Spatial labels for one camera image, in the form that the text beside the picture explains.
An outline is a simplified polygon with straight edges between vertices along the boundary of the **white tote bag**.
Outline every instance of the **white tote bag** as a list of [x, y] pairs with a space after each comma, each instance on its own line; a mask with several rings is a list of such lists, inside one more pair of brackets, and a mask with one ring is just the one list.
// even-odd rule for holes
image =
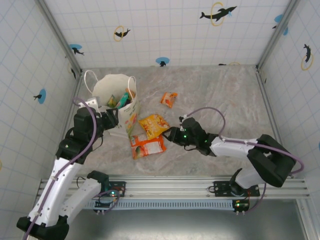
[[[87, 86], [87, 72], [93, 73], [97, 82], [94, 85], [93, 91], [90, 91]], [[119, 109], [119, 124], [117, 125], [117, 127], [108, 130], [110, 135], [128, 138], [134, 128], [135, 123], [137, 122], [138, 113], [140, 110], [136, 78], [134, 76], [129, 77], [124, 74], [108, 74], [105, 75], [101, 80], [98, 80], [96, 74], [93, 71], [87, 70], [84, 73], [83, 79], [86, 88], [90, 93], [92, 93], [92, 97], [99, 97], [100, 104], [102, 106], [107, 106], [108, 101], [112, 95], [116, 100], [119, 100], [126, 92], [126, 88], [129, 89], [129, 94], [131, 95], [132, 102]]]

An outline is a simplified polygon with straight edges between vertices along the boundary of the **orange snack bag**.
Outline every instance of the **orange snack bag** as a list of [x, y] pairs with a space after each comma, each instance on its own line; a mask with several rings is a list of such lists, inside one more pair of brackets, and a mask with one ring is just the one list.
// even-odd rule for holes
[[130, 138], [132, 157], [139, 159], [151, 154], [163, 153], [167, 148], [164, 145], [162, 135], [148, 140], [145, 133]]
[[160, 103], [167, 105], [169, 108], [172, 108], [177, 96], [178, 93], [176, 92], [165, 92]]
[[165, 119], [158, 114], [152, 114], [138, 122], [145, 130], [148, 140], [158, 137], [170, 128]]

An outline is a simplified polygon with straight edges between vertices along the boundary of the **marble floor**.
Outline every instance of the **marble floor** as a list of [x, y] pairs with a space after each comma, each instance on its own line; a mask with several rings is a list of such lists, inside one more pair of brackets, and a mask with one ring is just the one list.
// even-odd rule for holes
[[[92, 69], [98, 79], [106, 74], [125, 74], [137, 79], [137, 95], [141, 104], [138, 119], [159, 114], [170, 124], [179, 126], [179, 116], [211, 106], [223, 112], [226, 127], [223, 135], [231, 138], [273, 136], [271, 124], [256, 78], [256, 69], [249, 65], [181, 66], [181, 67], [122, 67]], [[92, 89], [95, 81], [88, 77]], [[164, 92], [176, 92], [173, 108], [160, 103]], [[81, 83], [78, 96], [88, 99], [91, 94]], [[218, 133], [223, 125], [216, 112], [206, 109], [193, 117], [209, 133]], [[139, 124], [133, 133], [143, 133]], [[97, 140], [93, 148], [100, 144]], [[164, 140], [167, 150], [133, 160], [128, 139], [104, 133], [103, 145], [86, 158], [80, 174], [92, 170], [120, 175], [232, 175], [237, 169], [249, 166], [248, 160], [234, 157], [204, 156], [198, 151]]]

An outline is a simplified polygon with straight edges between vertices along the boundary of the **gray floor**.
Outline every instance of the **gray floor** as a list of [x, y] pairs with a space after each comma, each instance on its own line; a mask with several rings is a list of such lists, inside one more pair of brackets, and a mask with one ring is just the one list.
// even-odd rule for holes
[[223, 210], [83, 210], [67, 240], [304, 240], [293, 201], [265, 200], [245, 216]]
[[[211, 106], [226, 117], [223, 133], [232, 138], [258, 138], [272, 134], [272, 128], [260, 92], [254, 66], [184, 66], [184, 67], [124, 67], [93, 69], [99, 79], [106, 74], [125, 74], [137, 79], [137, 95], [141, 103], [138, 119], [157, 113], [170, 126], [179, 126], [179, 116]], [[95, 80], [88, 78], [93, 87]], [[160, 104], [164, 92], [177, 92], [173, 108]], [[91, 97], [82, 83], [79, 97]], [[193, 116], [210, 133], [218, 133], [223, 125], [221, 117], [204, 110]], [[143, 129], [136, 124], [134, 133]], [[248, 166], [249, 161], [232, 157], [211, 157], [165, 140], [166, 152], [133, 160], [128, 139], [105, 134], [102, 147], [86, 159], [81, 174], [92, 170], [120, 175], [232, 175]]]

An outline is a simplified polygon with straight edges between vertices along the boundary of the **yellow ring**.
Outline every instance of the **yellow ring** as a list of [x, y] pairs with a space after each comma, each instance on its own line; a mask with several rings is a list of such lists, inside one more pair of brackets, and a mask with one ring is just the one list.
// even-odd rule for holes
[[[121, 38], [119, 40], [116, 39], [116, 32], [119, 28], [122, 28], [122, 34], [121, 34]], [[118, 26], [115, 30], [114, 30], [114, 33], [113, 33], [113, 39], [116, 41], [116, 42], [120, 42], [122, 40], [122, 38], [124, 37], [124, 33], [125, 33], [125, 28], [124, 26], [120, 25]]]
[[221, 2], [217, 1], [217, 2], [216, 2], [215, 4], [213, 4], [212, 7], [211, 7], [210, 20], [211, 20], [212, 26], [214, 26], [214, 27], [220, 26], [221, 24], [224, 23], [224, 20], [225, 20], [225, 17], [223, 17], [223, 18], [222, 18], [222, 22], [220, 22], [219, 24], [214, 24], [214, 22], [212, 21], [212, 10], [214, 9], [215, 5], [217, 5], [217, 4], [221, 5], [221, 7], [224, 6]]
[[308, 66], [307, 68], [304, 68], [304, 60], [307, 58], [307, 56], [304, 56], [302, 58], [302, 61], [301, 61], [301, 69], [303, 71], [307, 71], [309, 68], [311, 68], [312, 64], [314, 63], [314, 56], [312, 53], [310, 53], [310, 56], [312, 57], [312, 60], [311, 60], [311, 63], [310, 63], [310, 66]]
[[70, 62], [68, 63], [68, 65], [66, 66], [67, 67], [67, 70], [68, 70], [68, 73], [72, 73], [72, 71], [71, 71], [71, 64], [70, 64]]

